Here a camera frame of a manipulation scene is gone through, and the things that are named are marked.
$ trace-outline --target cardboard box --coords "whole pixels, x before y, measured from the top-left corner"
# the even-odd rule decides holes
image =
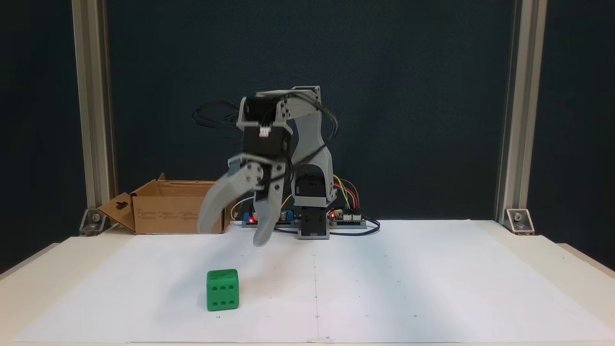
[[[214,183],[167,180],[163,173],[158,180],[115,197],[98,210],[138,235],[198,233],[200,205]],[[209,233],[224,233],[231,219],[228,209]]]

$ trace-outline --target box flap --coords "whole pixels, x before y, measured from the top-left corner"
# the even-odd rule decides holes
[[[135,219],[132,214],[132,201],[129,194],[123,193],[115,197],[109,203],[99,207],[98,210],[120,225],[133,232],[135,231]]]
[[[136,189],[135,191],[131,192],[130,196],[160,197],[160,189],[158,189],[158,182],[156,181],[156,179],[154,179],[149,183],[143,185],[142,187]]]

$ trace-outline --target robotic arm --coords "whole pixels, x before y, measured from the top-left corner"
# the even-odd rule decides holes
[[[259,92],[244,97],[236,126],[244,132],[244,152],[228,160],[229,171],[209,190],[199,212],[197,228],[207,233],[222,209],[253,191],[258,227],[254,246],[263,246],[279,219],[286,177],[295,206],[301,207],[299,239],[328,239],[327,207],[336,198],[331,153],[320,134],[320,87]],[[294,119],[299,144],[292,154]]]

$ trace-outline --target black cable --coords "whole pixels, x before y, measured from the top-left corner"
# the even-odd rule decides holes
[[[302,100],[302,101],[312,105],[314,108],[320,110],[321,113],[323,113],[324,115],[328,116],[329,120],[331,121],[331,123],[333,125],[333,130],[331,131],[331,134],[329,135],[328,138],[323,140],[323,144],[321,146],[316,148],[312,153],[308,154],[304,158],[302,158],[300,160],[297,160],[297,162],[295,163],[295,169],[297,169],[297,168],[305,165],[308,161],[310,161],[312,158],[314,158],[316,155],[318,155],[324,148],[327,147],[329,142],[331,142],[331,140],[337,136],[338,129],[339,129],[339,122],[338,122],[338,119],[335,117],[335,115],[333,115],[333,113],[329,109],[324,108],[316,100],[312,100],[309,97],[303,95],[302,93],[289,92],[288,94],[285,94],[281,98],[283,99],[284,97],[288,97],[290,99],[299,99],[299,100]]]
[[[234,111],[230,114],[225,115],[224,121],[217,121],[217,120],[208,118],[202,114],[204,110],[214,105],[222,105],[225,107],[230,107]],[[237,118],[239,117],[239,106],[237,106],[236,104],[232,102],[226,101],[226,100],[212,100],[212,101],[206,102],[202,104],[201,106],[199,106],[198,108],[196,108],[194,112],[192,113],[191,117],[192,117],[192,121],[194,121],[194,123],[199,126],[207,127],[209,129],[226,127],[226,128],[237,129],[241,132],[241,130],[235,126],[235,123],[237,122]]]
[[[380,223],[372,218],[369,218],[365,215],[363,215],[363,218],[365,220],[368,220],[369,222],[373,223],[374,225],[376,225],[374,228],[372,228],[371,230],[367,230],[365,232],[360,232],[360,233],[337,233],[337,232],[330,232],[329,234],[332,235],[344,235],[344,236],[363,236],[363,235],[371,235],[374,234],[378,231],[380,231]]]
[[[374,233],[377,233],[378,231],[380,231],[380,223],[370,217],[367,217],[365,215],[363,215],[363,218],[365,220],[368,220],[369,222],[373,223],[374,225],[376,225],[374,228],[372,228],[371,230],[367,230],[365,232],[360,232],[360,233],[338,233],[338,232],[329,232],[329,234],[331,235],[341,235],[341,236],[364,236],[364,235],[372,235]],[[288,231],[288,230],[283,230],[280,228],[274,228],[276,231],[281,232],[281,233],[289,233],[289,234],[297,234],[298,231]]]

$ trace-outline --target dark blue backdrop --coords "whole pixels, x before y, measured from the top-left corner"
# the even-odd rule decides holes
[[[120,191],[226,171],[239,138],[191,122],[206,100],[318,84],[364,213],[491,219],[513,6],[109,0]]]

